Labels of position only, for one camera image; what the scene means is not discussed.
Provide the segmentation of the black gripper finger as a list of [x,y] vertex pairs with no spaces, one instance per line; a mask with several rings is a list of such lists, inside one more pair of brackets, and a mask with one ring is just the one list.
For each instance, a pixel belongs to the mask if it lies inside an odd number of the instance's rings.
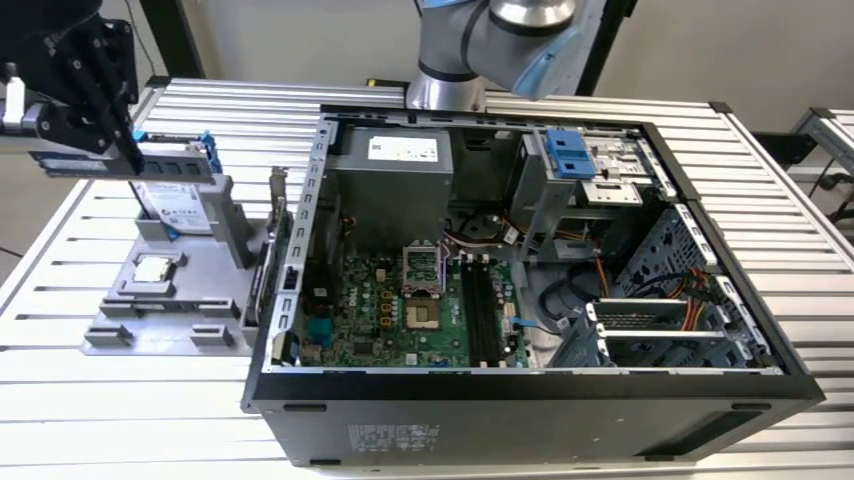
[[96,152],[107,157],[111,174],[139,176],[143,156],[134,139],[130,107],[138,103],[138,76],[134,46],[88,42],[71,61],[82,90],[84,118],[96,126],[106,146]]

